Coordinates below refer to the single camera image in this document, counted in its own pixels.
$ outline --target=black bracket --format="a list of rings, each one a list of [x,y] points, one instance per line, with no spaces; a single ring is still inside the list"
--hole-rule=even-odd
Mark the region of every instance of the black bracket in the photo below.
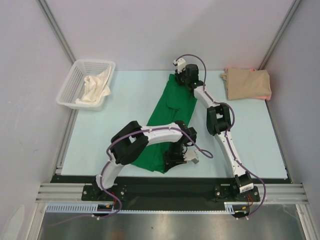
[[[196,141],[197,132],[193,127],[188,128],[183,121],[175,121],[174,123],[176,123],[179,128],[183,132],[185,132],[194,142]],[[165,172],[177,165],[187,163],[184,158],[183,146],[192,146],[187,145],[188,143],[190,143],[190,140],[185,135],[183,135],[179,141],[170,143],[169,149],[163,154]]]
[[[238,194],[239,189],[241,187],[250,185],[250,184],[253,184],[253,180],[250,174],[248,172],[245,172],[245,174],[241,176],[238,176],[238,175],[234,176],[232,186],[233,186],[233,189],[236,191],[236,194]]]
[[[214,195],[216,202],[247,202],[248,195],[250,195],[253,202],[260,202],[260,194],[257,186],[243,193],[237,193],[232,184],[216,185],[214,187]]]
[[[186,85],[190,92],[204,85],[203,81],[199,81],[199,69],[196,64],[187,64],[180,73],[175,70],[175,77],[179,86]]]
[[[249,216],[250,209],[251,209],[249,205],[244,205],[244,204],[232,205],[232,208],[234,210],[234,214],[232,214],[232,216],[234,218],[239,218],[239,219]]]
[[[124,184],[114,185],[107,190],[109,193],[117,196],[120,201],[126,201],[127,186]],[[82,201],[92,201],[92,202],[114,202],[114,198],[104,191],[102,191],[97,182],[94,181],[92,185],[85,185],[82,190]]]
[[[226,131],[231,125],[229,108],[226,105],[211,106],[206,109],[206,129],[212,136]]]
[[[138,122],[131,121],[111,139],[111,143],[127,134],[131,134],[139,130],[141,130],[141,126]],[[116,164],[128,165],[133,163],[149,143],[148,137],[143,133],[132,135],[132,137],[135,138],[134,142],[131,142],[130,138],[127,137],[111,148]]]

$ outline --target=crumpled white towel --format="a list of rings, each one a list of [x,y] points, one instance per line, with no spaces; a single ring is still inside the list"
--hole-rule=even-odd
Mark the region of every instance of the crumpled white towel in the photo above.
[[[98,104],[101,97],[111,94],[110,88],[106,85],[111,74],[112,67],[109,65],[106,70],[97,76],[86,76],[84,78],[84,95],[75,100],[76,104]]]

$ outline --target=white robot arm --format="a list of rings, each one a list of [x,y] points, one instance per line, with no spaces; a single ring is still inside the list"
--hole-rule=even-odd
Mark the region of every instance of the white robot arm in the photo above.
[[[195,129],[188,128],[183,121],[161,126],[140,126],[137,121],[132,121],[112,138],[111,153],[107,149],[107,154],[111,156],[110,162],[102,171],[102,175],[95,177],[95,182],[101,190],[111,188],[122,168],[133,163],[145,147],[152,144],[171,142],[169,149],[163,155],[165,171],[187,161],[196,164],[198,156],[194,150],[187,148],[187,151],[183,152],[183,146],[186,147],[190,142],[194,144],[196,138]]]
[[[194,97],[207,109],[207,130],[218,141],[225,158],[231,165],[234,186],[236,186],[240,194],[252,190],[254,188],[253,181],[250,174],[240,166],[242,162],[231,136],[231,119],[228,105],[217,102],[205,91],[204,83],[199,80],[197,65],[186,64],[183,58],[175,60],[173,64],[177,67],[175,75],[178,84],[186,85],[193,92]]]

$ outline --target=metal frame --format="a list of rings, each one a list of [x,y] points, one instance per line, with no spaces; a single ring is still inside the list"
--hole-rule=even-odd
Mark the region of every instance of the metal frame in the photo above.
[[[62,49],[64,50],[67,58],[69,61],[73,64],[76,61],[76,58],[74,57],[74,54],[68,45],[62,31],[60,30],[57,21],[55,20],[46,0],[36,0],[39,4],[39,7],[41,8],[45,18],[47,19],[53,33],[57,37]],[[287,15],[285,16],[283,22],[280,25],[279,30],[276,33],[276,36],[274,37],[268,51],[266,52],[259,69],[264,69],[273,54],[274,50],[276,49],[276,46],[279,44],[279,41],[284,34],[285,30],[287,29],[289,23],[291,22],[293,16],[295,15],[298,7],[300,6],[300,3],[302,0],[294,0]],[[60,145],[59,153],[56,159],[56,169],[54,171],[54,175],[57,176],[61,173],[61,169],[64,163],[65,155],[68,149],[69,141],[72,135],[73,127],[77,119],[77,110],[72,110],[70,112],[70,116],[65,128],[65,133]],[[273,128],[275,131],[275,134],[277,136],[278,144],[280,147],[281,154],[284,157],[284,153],[282,150],[282,145],[280,139],[278,139],[278,131],[277,127],[275,126],[274,122],[272,121]],[[39,188],[39,193],[36,198],[36,208],[34,211],[34,216],[32,219],[32,223],[30,225],[30,230],[28,233],[28,240],[35,240],[38,238],[41,230],[41,224],[44,218],[45,211],[47,207],[49,206],[49,209],[51,211],[63,211],[64,208],[59,208],[59,206],[66,205],[66,203],[69,203],[71,205],[79,206],[83,204],[91,204],[91,206],[94,206],[95,204],[98,204],[99,202],[83,202],[81,200],[82,194],[83,194],[83,187],[87,185],[87,183],[43,183]],[[264,192],[263,187],[261,184],[257,184],[260,194]],[[295,204],[296,208],[298,210],[300,221],[303,226],[303,230],[306,236],[307,240],[313,240],[319,238],[319,233],[317,232],[314,221],[312,218],[312,212],[308,203],[308,199],[306,196],[306,193],[304,191],[302,184],[267,184],[266,185],[266,201],[264,204]],[[230,205],[239,204],[238,202],[227,202],[225,203],[226,211],[230,210],[228,209]],[[83,208],[73,208],[72,210],[81,210],[83,211]],[[126,213],[141,213],[140,211],[128,211]],[[174,213],[177,212],[161,212],[157,211],[156,213]]]
[[[290,183],[293,183],[294,179],[292,178],[292,176],[290,174],[292,172],[290,170],[291,169],[290,168],[290,164],[288,164],[287,161],[286,161],[287,156],[286,156],[286,153],[284,151],[283,141],[282,141],[282,139],[280,137],[278,126],[274,121],[273,113],[272,113],[271,108],[270,108],[270,103],[265,100],[265,105],[266,105],[266,109],[268,110],[268,113],[269,113],[269,117],[270,117],[272,128],[273,128],[273,131],[274,131],[275,139],[276,139],[276,142],[277,142],[277,144],[279,146],[279,150],[280,150],[281,158],[282,158],[285,170],[286,170],[286,174],[288,176],[288,179],[290,180]]]
[[[82,201],[85,183],[43,183],[39,188],[36,203],[106,203]],[[262,184],[256,184],[262,196]],[[308,204],[308,199],[302,184],[266,184],[266,200],[264,204]]]

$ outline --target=purple cable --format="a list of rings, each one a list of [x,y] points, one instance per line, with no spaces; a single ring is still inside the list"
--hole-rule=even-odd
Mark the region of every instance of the purple cable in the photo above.
[[[232,156],[233,156],[234,160],[239,164],[239,166],[241,166],[245,171],[247,171],[249,174],[251,174],[251,175],[254,176],[256,179],[258,179],[258,180],[262,183],[262,185],[263,185],[263,190],[264,190],[263,198],[262,198],[261,203],[260,203],[260,205],[258,206],[258,208],[257,208],[256,210],[254,210],[251,214],[249,214],[249,216],[251,216],[252,214],[254,214],[255,212],[257,212],[257,211],[261,208],[261,206],[264,204],[264,202],[265,202],[266,194],[267,194],[266,184],[265,184],[265,182],[264,182],[260,177],[258,177],[258,176],[255,175],[254,173],[252,173],[252,172],[251,172],[249,169],[247,169],[245,166],[243,166],[243,164],[242,164],[241,162],[239,162],[238,159],[236,158],[236,155],[235,155],[235,153],[234,153],[234,151],[233,151],[233,149],[232,149],[232,147],[231,147],[230,141],[229,141],[228,136],[227,136],[227,132],[235,125],[235,121],[236,121],[235,111],[233,110],[233,108],[232,108],[228,103],[226,103],[226,102],[217,102],[217,101],[215,101],[215,100],[207,93],[207,91],[206,91],[206,89],[205,89],[205,87],[206,87],[206,84],[205,84],[205,83],[206,83],[206,78],[207,78],[207,68],[206,68],[206,65],[205,65],[204,61],[203,61],[200,57],[198,57],[197,55],[194,55],[194,54],[183,54],[183,55],[181,55],[180,57],[178,57],[176,60],[178,60],[178,59],[180,59],[180,58],[182,58],[182,57],[184,57],[184,56],[195,57],[195,58],[199,59],[200,62],[202,63],[203,68],[204,68],[204,79],[203,79],[203,91],[204,91],[204,94],[205,94],[214,104],[220,104],[220,105],[225,105],[225,106],[227,106],[227,107],[230,109],[231,113],[232,113],[232,123],[231,123],[230,127],[225,131],[225,135],[224,135],[225,138],[226,138],[226,141],[227,141],[227,143],[228,143],[229,149],[230,149],[230,151],[231,151],[231,153],[232,153]]]
[[[267,188],[266,188],[266,184],[265,182],[260,178],[258,177],[257,175],[255,175],[254,173],[252,173],[248,168],[246,168],[245,166],[243,166],[243,164],[241,162],[238,161],[238,159],[236,158],[236,155],[231,147],[231,144],[230,144],[230,141],[229,141],[229,138],[227,136],[227,131],[225,132],[225,138],[226,138],[226,142],[228,143],[228,146],[229,146],[229,149],[231,151],[231,154],[234,158],[234,160],[239,164],[239,166],[241,166],[244,170],[246,170],[249,174],[251,174],[252,176],[254,176],[256,179],[258,179],[262,185],[263,185],[263,197],[262,197],[262,200],[261,200],[261,203],[259,204],[259,206],[256,208],[256,210],[254,210],[252,213],[249,214],[249,216],[251,216],[252,214],[256,213],[261,207],[262,205],[264,204],[265,202],[265,199],[266,199],[266,195],[267,195]]]
[[[204,156],[206,156],[207,158],[209,159],[212,159],[214,156],[211,152],[209,152],[208,150],[205,150],[205,149],[201,149],[196,143],[195,141],[193,141],[184,131],[182,131],[180,128],[177,128],[177,127],[156,127],[156,128],[153,128],[152,131],[160,131],[160,130],[167,130],[167,129],[172,129],[172,130],[176,130],[180,133],[182,133],[183,135],[186,136],[186,138],[189,139],[189,141],[199,150],[200,153],[202,153]],[[119,137],[117,140],[115,140],[113,143],[111,143],[108,148],[106,149],[106,154],[108,155],[110,161],[112,160],[112,155],[110,154],[110,149],[115,145],[117,144],[118,142],[122,141],[123,139],[126,139],[128,137],[131,137],[132,135],[136,135],[136,134],[140,134],[140,133],[146,133],[146,132],[149,132],[150,130],[149,129],[145,129],[145,130],[139,130],[139,131],[135,131],[135,132],[131,132],[127,135],[124,135],[122,137]],[[108,167],[108,165],[110,164],[110,161],[108,161],[104,167],[102,168],[102,171],[101,171],[101,176],[103,176],[106,168]],[[101,216],[99,217],[99,219],[106,219],[106,218],[109,218],[115,214],[117,214],[118,212],[121,211],[122,209],[122,202],[120,201],[120,199],[113,195],[112,193],[108,192],[104,187],[103,187],[103,183],[102,183],[102,177],[100,177],[100,186],[102,187],[102,190],[108,194],[109,196],[113,197],[115,200],[117,200],[119,202],[119,209],[117,209],[115,212],[112,212],[112,213],[109,213],[108,215],[106,216]],[[71,217],[69,219],[66,219],[66,220],[63,220],[63,221],[60,221],[60,222],[57,222],[57,223],[54,223],[54,224],[49,224],[48,226],[49,227],[55,227],[55,226],[58,226],[60,224],[64,224],[64,223],[67,223],[69,221],[72,221],[72,220],[75,220],[75,219],[79,219],[79,218],[83,218],[83,217],[92,217],[92,214],[82,214],[82,215],[78,215],[78,216],[74,216],[74,217]]]

